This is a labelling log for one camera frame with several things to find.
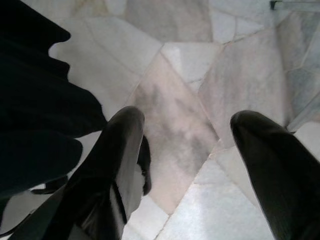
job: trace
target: marble floor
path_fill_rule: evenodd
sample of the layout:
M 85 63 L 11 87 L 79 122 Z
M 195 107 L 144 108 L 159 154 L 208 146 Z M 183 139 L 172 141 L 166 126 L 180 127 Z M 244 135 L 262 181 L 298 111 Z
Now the marble floor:
M 145 115 L 153 188 L 123 240 L 273 239 L 229 121 L 245 109 L 292 117 L 277 34 L 290 12 L 267 0 L 23 2 L 71 33 L 49 54 L 107 119 L 128 105 Z M 82 159 L 98 136 L 80 139 Z

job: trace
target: stone floor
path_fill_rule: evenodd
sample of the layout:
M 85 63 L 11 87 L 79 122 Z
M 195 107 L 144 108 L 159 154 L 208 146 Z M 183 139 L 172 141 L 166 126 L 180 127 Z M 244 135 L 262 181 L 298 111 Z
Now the stone floor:
M 268 0 L 23 1 L 71 33 L 50 56 L 107 119 L 127 105 L 145 115 L 153 188 L 123 240 L 273 239 L 229 121 L 245 109 L 292 117 L 277 30 L 298 17 Z M 82 159 L 98 135 L 80 139 Z

